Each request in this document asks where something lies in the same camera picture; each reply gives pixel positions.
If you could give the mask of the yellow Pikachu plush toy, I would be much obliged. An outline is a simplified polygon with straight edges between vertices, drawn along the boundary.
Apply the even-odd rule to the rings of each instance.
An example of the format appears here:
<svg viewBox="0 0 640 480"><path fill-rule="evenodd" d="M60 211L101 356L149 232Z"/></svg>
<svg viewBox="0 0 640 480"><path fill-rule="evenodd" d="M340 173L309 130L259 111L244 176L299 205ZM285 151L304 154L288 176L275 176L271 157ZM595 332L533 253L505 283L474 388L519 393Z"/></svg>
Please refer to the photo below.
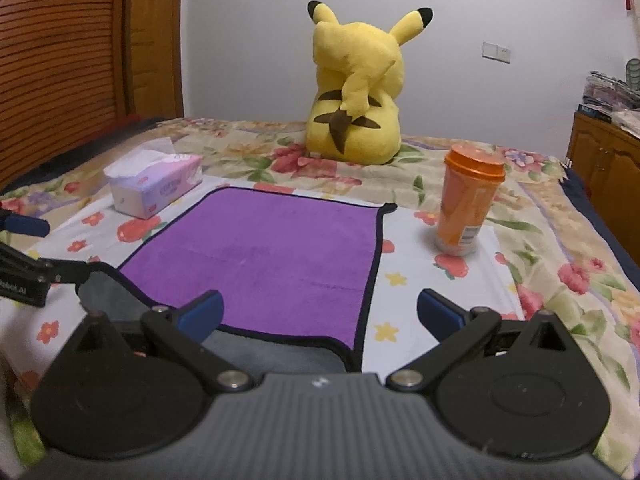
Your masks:
<svg viewBox="0 0 640 480"><path fill-rule="evenodd" d="M306 148L323 158L358 165L383 165L401 144L399 108L405 83L401 47L420 35L433 10L420 8L391 29L341 23L331 8L312 0L312 59L317 94L306 128Z"/></svg>

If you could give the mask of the purple tissue box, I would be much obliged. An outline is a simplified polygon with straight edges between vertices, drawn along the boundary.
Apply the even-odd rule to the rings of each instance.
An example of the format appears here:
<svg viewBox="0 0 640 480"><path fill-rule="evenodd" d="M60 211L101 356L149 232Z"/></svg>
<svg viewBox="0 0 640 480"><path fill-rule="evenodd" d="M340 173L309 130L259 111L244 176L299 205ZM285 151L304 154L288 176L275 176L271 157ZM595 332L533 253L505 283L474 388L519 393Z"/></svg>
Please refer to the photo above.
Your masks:
<svg viewBox="0 0 640 480"><path fill-rule="evenodd" d="M178 153L171 138L137 146L104 169L114 208L149 219L202 182L200 155Z"/></svg>

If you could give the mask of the floral bed sheet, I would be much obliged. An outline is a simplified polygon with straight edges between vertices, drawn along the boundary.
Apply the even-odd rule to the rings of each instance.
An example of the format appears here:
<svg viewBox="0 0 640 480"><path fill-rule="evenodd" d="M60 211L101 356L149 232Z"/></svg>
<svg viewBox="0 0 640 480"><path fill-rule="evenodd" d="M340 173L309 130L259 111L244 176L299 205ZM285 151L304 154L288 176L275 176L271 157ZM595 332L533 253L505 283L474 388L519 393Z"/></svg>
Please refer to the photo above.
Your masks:
<svg viewBox="0 0 640 480"><path fill-rule="evenodd" d="M104 168L136 146L168 136L200 155L205 179L265 184L326 197L393 203L434 228L450 141L408 136L383 166L357 166L306 154L299 122L173 119L109 150L85 148L41 176L8 186L2 206L40 217L52 230L110 197ZM575 336L602 379L612 411L596 454L624 478L639 470L639 289L632 265L582 213L580 186L555 158L497 148L506 166L487 223L498 259L514 281L522 318L549 309ZM11 236L23 252L39 242Z"/></svg>

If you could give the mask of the white wall switch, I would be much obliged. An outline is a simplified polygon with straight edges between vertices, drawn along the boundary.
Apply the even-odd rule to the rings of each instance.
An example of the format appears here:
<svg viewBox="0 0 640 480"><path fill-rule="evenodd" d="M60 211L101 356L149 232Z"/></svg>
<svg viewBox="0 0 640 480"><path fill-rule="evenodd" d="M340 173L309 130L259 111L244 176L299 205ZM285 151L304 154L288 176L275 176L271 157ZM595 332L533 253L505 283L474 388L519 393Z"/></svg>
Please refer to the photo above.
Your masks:
<svg viewBox="0 0 640 480"><path fill-rule="evenodd" d="M507 47L499 46L498 44L490 44L484 42L482 47L482 57L491 61L496 61L503 64L511 63L511 50Z"/></svg>

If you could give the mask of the purple and grey towel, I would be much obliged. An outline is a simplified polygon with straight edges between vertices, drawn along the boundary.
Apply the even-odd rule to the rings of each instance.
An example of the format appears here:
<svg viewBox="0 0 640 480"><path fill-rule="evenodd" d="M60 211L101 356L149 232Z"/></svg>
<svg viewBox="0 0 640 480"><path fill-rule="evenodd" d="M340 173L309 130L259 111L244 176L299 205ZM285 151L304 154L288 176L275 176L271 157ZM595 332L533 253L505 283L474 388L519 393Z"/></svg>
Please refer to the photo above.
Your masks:
<svg viewBox="0 0 640 480"><path fill-rule="evenodd" d="M255 374L360 370L363 338L392 203L220 188L148 238L118 268L78 286L81 303L115 322L204 292L224 300L203 342Z"/></svg>

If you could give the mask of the wooden cabinet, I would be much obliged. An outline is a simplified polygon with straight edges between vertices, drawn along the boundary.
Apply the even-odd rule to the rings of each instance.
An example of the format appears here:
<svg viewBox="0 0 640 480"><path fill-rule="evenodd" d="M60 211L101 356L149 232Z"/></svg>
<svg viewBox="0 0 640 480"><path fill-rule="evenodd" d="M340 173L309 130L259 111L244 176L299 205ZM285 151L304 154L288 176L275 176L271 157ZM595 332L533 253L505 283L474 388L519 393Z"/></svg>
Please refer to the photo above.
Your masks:
<svg viewBox="0 0 640 480"><path fill-rule="evenodd" d="M577 112L567 157L596 213L631 259L638 261L639 139Z"/></svg>

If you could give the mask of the orange lidded plastic cup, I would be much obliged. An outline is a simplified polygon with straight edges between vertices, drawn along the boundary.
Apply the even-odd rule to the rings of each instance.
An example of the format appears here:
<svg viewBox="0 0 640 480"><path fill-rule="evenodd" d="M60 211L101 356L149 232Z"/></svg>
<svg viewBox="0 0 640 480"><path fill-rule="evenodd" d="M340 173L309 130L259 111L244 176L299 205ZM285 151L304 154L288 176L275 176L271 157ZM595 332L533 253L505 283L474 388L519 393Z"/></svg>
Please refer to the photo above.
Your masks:
<svg viewBox="0 0 640 480"><path fill-rule="evenodd" d="M474 252L506 170L496 155L467 143L454 144L444 164L435 242L445 254L462 257Z"/></svg>

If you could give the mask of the stack of folded items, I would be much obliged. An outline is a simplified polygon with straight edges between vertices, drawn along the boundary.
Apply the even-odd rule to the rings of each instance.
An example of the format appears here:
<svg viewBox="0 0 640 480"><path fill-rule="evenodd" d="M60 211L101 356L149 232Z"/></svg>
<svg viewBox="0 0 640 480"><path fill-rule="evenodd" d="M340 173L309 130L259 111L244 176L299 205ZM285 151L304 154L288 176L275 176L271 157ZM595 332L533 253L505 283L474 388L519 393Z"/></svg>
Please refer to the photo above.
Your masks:
<svg viewBox="0 0 640 480"><path fill-rule="evenodd" d="M626 63L625 78L618 79L593 70L586 77L579 113L620 127L639 137L640 62L632 58Z"/></svg>

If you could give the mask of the wooden headboard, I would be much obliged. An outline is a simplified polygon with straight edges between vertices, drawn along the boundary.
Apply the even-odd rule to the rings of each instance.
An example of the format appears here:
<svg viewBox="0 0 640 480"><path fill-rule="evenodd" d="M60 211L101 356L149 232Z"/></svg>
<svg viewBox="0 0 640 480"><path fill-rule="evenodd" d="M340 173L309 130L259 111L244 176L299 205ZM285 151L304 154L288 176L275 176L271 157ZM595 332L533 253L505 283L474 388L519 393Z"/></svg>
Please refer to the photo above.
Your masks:
<svg viewBox="0 0 640 480"><path fill-rule="evenodd" d="M181 0L1 0L1 183L183 114Z"/></svg>

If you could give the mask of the white fruit print cloth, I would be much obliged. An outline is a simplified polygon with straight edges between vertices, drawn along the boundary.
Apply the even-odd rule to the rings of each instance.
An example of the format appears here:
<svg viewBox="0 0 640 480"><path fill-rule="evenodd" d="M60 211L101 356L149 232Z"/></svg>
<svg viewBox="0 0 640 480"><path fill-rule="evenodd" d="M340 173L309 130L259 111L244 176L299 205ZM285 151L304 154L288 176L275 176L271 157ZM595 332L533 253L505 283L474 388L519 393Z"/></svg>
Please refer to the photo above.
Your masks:
<svg viewBox="0 0 640 480"><path fill-rule="evenodd" d="M208 177L156 216L141 220L118 212L104 197L75 214L27 249L33 257L101 261L118 268L148 238L220 188L251 188L359 205L353 198ZM376 277L360 370L386 376L434 347L437 340L420 323L416 300L431 288L463 309L482 306L510 320L523 311L514 281L498 259L498 240L491 228L480 230L471 255L453 257L434 244L435 230L416 212L395 206L384 219L383 252Z"/></svg>

